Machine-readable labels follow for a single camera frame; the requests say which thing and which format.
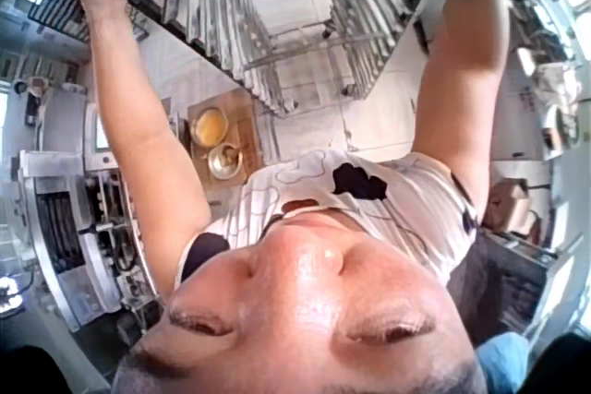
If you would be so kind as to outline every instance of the bowl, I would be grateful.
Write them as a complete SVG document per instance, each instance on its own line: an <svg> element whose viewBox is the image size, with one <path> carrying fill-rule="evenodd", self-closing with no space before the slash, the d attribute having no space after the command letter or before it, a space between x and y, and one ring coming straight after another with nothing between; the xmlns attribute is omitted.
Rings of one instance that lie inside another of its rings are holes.
<svg viewBox="0 0 591 394"><path fill-rule="evenodd" d="M205 108L191 121L191 139L205 149L217 147L228 133L228 126L228 117L221 108Z"/></svg>
<svg viewBox="0 0 591 394"><path fill-rule="evenodd" d="M240 148L231 143L223 143L210 151L208 167L220 180L235 177L242 168L243 155Z"/></svg>

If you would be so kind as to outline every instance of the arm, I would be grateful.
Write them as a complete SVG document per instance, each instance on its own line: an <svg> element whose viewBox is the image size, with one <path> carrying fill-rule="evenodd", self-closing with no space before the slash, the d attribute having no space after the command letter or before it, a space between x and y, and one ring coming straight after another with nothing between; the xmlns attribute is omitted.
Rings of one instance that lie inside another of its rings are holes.
<svg viewBox="0 0 591 394"><path fill-rule="evenodd" d="M82 0L104 131L136 205L151 273L166 299L190 239L210 222L191 159L150 85L126 0Z"/></svg>
<svg viewBox="0 0 591 394"><path fill-rule="evenodd" d="M446 164L482 217L495 104L509 47L506 0L448 0L418 98L413 151Z"/></svg>

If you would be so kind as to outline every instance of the nose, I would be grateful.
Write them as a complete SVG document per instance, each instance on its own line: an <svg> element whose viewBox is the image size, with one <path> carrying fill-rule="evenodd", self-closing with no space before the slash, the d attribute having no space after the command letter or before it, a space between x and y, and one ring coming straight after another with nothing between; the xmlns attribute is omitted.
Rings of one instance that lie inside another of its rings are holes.
<svg viewBox="0 0 591 394"><path fill-rule="evenodd" d="M297 337L333 330L342 298L339 245L314 230L282 226L267 234L253 259L249 311L259 331L286 339L286 331Z"/></svg>

